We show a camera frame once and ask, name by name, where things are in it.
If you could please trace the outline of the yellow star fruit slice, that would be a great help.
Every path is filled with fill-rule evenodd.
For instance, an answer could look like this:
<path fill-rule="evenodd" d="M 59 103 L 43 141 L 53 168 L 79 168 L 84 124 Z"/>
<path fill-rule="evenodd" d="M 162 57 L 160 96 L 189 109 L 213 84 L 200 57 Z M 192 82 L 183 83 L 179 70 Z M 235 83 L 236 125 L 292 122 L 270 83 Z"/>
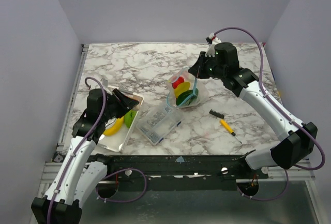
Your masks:
<path fill-rule="evenodd" d="M 183 92 L 188 91 L 190 87 L 191 87 L 190 82 L 184 82 L 180 84 L 176 89 L 174 89 L 175 98 L 178 98 L 179 95 L 182 94 Z"/>

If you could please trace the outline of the red strawberry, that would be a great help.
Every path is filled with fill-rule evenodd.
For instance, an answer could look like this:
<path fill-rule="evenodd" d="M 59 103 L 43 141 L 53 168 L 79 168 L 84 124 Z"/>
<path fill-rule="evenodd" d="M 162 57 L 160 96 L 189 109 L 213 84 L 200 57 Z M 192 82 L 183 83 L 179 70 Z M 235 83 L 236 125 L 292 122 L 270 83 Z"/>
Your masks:
<path fill-rule="evenodd" d="M 184 78 L 179 77 L 175 82 L 172 83 L 173 89 L 176 89 L 180 84 L 184 83 Z"/>

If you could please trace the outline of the clear zip top bag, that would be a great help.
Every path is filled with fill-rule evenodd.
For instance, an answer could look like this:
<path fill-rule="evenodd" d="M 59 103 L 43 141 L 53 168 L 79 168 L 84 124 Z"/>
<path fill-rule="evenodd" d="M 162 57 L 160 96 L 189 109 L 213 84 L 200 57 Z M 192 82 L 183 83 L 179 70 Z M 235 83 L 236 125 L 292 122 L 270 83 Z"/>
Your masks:
<path fill-rule="evenodd" d="M 195 107 L 209 98 L 205 85 L 190 74 L 188 69 L 189 67 L 184 67 L 166 80 L 169 90 L 166 103 L 169 107 L 177 109 Z"/>

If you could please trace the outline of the green leafy vegetable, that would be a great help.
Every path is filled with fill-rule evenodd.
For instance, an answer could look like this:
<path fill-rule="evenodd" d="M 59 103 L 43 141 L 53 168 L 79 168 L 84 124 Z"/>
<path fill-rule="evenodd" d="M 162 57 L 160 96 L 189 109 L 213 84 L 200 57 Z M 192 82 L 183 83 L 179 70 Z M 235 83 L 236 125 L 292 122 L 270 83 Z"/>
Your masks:
<path fill-rule="evenodd" d="M 185 107 L 191 105 L 194 101 L 197 100 L 199 95 L 198 88 L 193 91 L 192 89 L 187 90 L 181 93 L 176 99 L 176 105 L 179 107 Z"/>

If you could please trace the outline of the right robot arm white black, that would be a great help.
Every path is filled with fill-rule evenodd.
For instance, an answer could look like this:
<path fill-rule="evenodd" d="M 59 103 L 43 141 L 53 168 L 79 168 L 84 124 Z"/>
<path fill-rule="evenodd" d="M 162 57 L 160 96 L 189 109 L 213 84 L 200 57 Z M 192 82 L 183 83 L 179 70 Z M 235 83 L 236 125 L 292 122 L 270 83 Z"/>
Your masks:
<path fill-rule="evenodd" d="M 220 79 L 226 89 L 241 98 L 267 122 L 279 139 L 279 144 L 245 155 L 238 165 L 238 173 L 250 178 L 257 169 L 279 166 L 289 169 L 308 156 L 317 136 L 314 123 L 305 124 L 287 111 L 263 86 L 258 76 L 239 65 L 237 49 L 229 42 L 213 44 L 201 52 L 188 72 L 198 79 Z"/>

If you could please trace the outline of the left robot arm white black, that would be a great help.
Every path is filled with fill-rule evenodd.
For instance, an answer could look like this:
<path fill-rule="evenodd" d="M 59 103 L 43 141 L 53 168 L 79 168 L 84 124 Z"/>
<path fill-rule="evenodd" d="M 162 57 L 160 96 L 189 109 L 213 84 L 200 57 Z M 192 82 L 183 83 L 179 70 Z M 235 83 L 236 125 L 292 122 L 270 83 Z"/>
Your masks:
<path fill-rule="evenodd" d="M 115 172 L 108 162 L 94 161 L 87 167 L 87 160 L 106 124 L 140 104 L 133 95 L 116 88 L 111 92 L 92 89 L 86 101 L 86 109 L 72 128 L 69 149 L 57 176 L 44 196 L 32 202 L 31 209 L 38 223 L 79 223 L 88 196 L 101 179 L 109 180 Z"/>

